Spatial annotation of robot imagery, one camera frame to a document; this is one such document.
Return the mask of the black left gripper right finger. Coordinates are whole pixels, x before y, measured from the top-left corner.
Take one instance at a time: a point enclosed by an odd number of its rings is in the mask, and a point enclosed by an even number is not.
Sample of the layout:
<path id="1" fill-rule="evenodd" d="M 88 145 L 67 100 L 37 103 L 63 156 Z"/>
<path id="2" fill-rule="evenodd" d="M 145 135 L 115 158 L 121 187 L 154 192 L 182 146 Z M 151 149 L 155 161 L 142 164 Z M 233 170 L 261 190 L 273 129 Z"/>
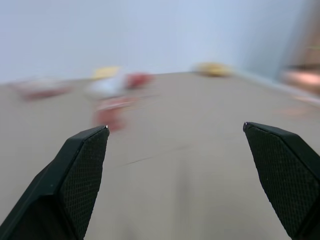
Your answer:
<path id="1" fill-rule="evenodd" d="M 297 134 L 245 122 L 260 184 L 288 236 L 320 238 L 320 156 Z"/>

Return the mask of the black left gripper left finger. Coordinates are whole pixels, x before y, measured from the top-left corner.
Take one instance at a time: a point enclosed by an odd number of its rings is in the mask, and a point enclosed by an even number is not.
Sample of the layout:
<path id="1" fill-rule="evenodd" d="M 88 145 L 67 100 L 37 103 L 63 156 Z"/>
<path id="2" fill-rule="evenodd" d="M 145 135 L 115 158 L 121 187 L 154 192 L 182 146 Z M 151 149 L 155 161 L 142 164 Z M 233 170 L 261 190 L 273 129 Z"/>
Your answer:
<path id="1" fill-rule="evenodd" d="M 82 240 L 100 190 L 110 131 L 68 138 L 31 181 L 0 226 L 2 240 Z"/>

